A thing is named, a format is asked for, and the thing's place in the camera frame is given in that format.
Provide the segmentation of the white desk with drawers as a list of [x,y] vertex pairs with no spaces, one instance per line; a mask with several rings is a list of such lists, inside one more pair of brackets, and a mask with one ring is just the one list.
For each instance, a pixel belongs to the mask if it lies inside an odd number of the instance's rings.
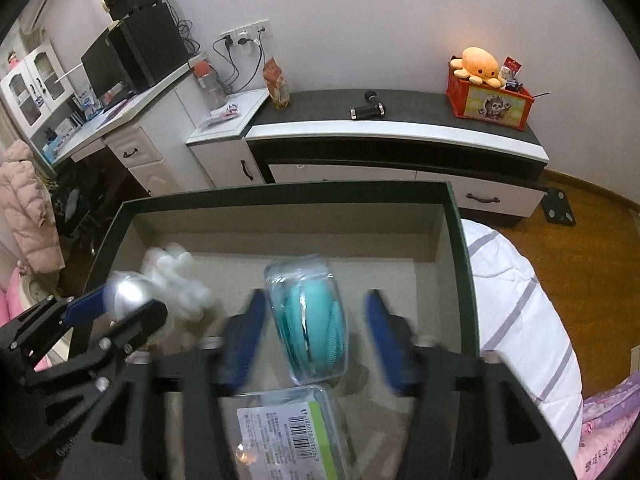
[[52,167],[79,162],[109,148],[152,196],[209,188],[262,185],[264,178],[245,140],[268,91],[230,96],[239,115],[204,125],[210,108],[189,63],[151,89],[85,123],[66,140]]

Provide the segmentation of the red picture storage box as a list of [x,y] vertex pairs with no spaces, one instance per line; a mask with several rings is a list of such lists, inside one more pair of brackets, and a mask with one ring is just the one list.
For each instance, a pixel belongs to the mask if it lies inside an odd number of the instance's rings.
[[513,92],[477,86],[466,79],[448,74],[446,97],[454,116],[480,120],[523,131],[535,98],[526,89]]

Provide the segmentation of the black massage gun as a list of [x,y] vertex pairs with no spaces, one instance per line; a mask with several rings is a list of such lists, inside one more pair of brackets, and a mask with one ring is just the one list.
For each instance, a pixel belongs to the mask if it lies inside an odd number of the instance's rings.
[[349,111],[351,120],[356,122],[357,120],[378,119],[386,115],[386,107],[378,98],[378,94],[375,91],[368,90],[364,92],[364,100],[366,104],[353,107]]

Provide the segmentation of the orange-lid water bottle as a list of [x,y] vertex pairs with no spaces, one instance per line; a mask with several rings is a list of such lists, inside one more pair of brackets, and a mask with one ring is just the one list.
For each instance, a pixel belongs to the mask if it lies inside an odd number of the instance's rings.
[[224,89],[218,81],[216,70],[206,60],[199,60],[192,65],[192,73],[203,89],[211,110],[219,110],[228,103]]

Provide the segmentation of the pink floral quilt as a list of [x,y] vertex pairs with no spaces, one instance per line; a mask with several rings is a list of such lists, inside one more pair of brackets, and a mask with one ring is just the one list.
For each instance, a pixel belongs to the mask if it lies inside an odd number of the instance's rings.
[[578,479],[597,479],[623,445],[639,415],[639,372],[585,400],[574,460]]

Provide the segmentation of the black bathroom scale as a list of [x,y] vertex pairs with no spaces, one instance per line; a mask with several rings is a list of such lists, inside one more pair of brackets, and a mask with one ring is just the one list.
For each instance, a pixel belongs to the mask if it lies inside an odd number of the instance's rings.
[[574,226],[576,219],[570,202],[560,188],[548,188],[541,200],[544,216],[549,223],[560,226]]

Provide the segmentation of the teal item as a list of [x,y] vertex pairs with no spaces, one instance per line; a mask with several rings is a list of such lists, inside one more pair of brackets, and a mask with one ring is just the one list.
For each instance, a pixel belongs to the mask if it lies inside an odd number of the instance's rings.
[[274,325],[292,381],[330,382],[348,367],[348,324],[334,275],[319,255],[280,259],[265,268]]

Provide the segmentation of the black computer monitor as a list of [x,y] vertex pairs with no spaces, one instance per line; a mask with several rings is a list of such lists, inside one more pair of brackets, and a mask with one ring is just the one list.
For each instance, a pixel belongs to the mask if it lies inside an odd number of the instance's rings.
[[81,57],[93,93],[109,110],[134,94],[132,83],[105,29]]

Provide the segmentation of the silver pearl ball toy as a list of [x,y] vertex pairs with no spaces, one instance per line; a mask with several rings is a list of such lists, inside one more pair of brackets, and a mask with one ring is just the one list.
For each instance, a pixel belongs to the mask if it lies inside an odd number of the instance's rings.
[[106,312],[119,322],[154,298],[155,286],[137,272],[113,272],[103,289]]

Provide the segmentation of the snack bag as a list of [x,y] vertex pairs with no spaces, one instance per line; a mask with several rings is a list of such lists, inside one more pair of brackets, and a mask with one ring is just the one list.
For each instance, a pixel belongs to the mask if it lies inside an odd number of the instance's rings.
[[266,83],[271,101],[277,110],[283,110],[291,102],[288,83],[286,82],[282,68],[274,58],[265,62],[262,68],[262,76]]

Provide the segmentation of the black computer tower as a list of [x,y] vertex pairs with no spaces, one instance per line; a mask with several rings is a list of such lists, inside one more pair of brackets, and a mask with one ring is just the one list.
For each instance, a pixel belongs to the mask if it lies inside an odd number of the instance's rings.
[[166,3],[129,14],[108,33],[108,38],[137,93],[155,86],[189,59]]

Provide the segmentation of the green and pink storage box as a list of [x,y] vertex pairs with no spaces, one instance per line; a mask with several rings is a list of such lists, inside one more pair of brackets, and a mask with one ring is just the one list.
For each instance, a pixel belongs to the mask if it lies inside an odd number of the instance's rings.
[[409,322],[421,344],[480,351],[468,251],[446,183],[270,184],[133,200],[120,206],[86,285],[137,271],[148,249],[171,244],[193,256],[218,320],[239,312],[262,287],[269,263],[326,259],[349,331],[347,372],[329,388],[352,478],[393,478],[412,408],[386,384],[366,319],[370,290]]

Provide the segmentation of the white wall cabinet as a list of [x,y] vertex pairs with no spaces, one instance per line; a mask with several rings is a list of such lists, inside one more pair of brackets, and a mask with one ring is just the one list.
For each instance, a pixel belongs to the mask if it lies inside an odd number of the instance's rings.
[[46,40],[2,79],[2,100],[17,127],[29,139],[74,95],[63,74],[55,50]]

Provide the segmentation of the orange octopus plush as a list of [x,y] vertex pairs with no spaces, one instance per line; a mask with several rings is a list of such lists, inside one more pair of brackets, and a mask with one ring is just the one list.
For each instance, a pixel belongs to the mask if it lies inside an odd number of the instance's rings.
[[460,58],[449,61],[449,67],[454,71],[454,76],[477,86],[486,84],[490,88],[499,89],[506,84],[500,75],[498,61],[479,47],[464,49]]

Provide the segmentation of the pink puffer jacket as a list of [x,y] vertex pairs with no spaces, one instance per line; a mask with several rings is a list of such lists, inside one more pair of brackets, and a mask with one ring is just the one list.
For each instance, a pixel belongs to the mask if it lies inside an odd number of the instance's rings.
[[1,164],[1,207],[15,243],[35,274],[50,274],[65,266],[54,210],[47,187],[21,140],[6,150]]

